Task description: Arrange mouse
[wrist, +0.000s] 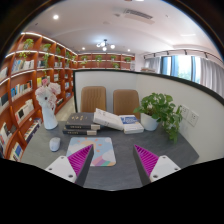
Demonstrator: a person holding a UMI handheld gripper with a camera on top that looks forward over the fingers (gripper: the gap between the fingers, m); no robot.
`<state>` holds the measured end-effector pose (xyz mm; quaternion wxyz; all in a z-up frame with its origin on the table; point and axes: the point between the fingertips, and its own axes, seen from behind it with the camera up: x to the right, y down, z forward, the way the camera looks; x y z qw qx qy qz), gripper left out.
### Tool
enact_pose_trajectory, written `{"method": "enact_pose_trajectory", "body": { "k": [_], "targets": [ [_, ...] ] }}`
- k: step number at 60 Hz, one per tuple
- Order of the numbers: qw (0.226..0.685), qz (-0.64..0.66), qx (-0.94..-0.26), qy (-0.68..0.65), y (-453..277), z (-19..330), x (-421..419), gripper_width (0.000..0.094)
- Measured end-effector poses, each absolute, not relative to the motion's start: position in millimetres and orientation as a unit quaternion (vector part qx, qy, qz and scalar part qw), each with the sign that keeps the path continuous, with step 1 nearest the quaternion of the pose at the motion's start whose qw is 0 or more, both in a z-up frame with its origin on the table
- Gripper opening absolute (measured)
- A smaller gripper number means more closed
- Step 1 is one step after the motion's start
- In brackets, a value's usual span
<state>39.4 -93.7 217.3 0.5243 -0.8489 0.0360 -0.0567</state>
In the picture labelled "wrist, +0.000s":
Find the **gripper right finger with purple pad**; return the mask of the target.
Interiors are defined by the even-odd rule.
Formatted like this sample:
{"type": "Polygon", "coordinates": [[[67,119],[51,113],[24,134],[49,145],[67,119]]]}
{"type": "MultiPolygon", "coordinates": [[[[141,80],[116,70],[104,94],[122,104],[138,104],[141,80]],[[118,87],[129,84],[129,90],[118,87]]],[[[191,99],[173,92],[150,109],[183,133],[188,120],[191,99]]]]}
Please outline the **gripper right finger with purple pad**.
{"type": "Polygon", "coordinates": [[[168,156],[157,156],[138,145],[133,147],[133,156],[143,186],[180,170],[168,156]]]}

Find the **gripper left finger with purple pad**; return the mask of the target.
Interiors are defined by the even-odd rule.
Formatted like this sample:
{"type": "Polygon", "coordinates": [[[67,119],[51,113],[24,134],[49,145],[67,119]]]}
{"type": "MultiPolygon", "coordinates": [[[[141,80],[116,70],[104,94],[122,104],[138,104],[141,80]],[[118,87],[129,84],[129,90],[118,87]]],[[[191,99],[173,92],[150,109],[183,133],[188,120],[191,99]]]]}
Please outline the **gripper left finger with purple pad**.
{"type": "Polygon", "coordinates": [[[85,146],[70,156],[59,156],[46,171],[83,186],[94,155],[93,145],[85,146]]]}

